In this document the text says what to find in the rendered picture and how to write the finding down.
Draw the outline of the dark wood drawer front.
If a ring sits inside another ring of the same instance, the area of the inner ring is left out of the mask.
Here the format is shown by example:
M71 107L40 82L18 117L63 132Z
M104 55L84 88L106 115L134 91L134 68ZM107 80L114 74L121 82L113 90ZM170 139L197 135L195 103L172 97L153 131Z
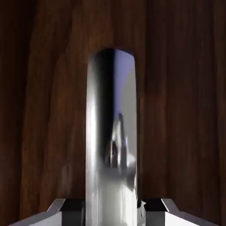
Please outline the dark wood drawer front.
M85 196L104 47L136 59L139 194L226 226L226 0L0 0L0 226Z

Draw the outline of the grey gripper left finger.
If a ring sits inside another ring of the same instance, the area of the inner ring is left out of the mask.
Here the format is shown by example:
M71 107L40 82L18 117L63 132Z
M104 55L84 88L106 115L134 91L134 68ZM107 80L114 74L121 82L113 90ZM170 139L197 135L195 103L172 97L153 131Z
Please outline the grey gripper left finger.
M85 226L84 199L55 199L47 211L8 226Z

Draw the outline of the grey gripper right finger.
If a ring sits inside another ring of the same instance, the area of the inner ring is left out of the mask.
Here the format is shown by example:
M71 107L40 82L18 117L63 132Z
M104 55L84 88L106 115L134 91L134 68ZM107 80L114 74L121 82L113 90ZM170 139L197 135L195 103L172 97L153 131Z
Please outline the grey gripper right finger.
M138 226L219 226L180 211L172 199L151 198L137 201Z

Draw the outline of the curved silver metal handle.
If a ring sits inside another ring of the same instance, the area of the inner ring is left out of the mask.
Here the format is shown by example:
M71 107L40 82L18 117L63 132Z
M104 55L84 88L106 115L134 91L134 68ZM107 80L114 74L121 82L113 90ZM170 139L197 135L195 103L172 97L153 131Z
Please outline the curved silver metal handle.
M137 200L135 58L101 49L87 65L86 226L137 226Z

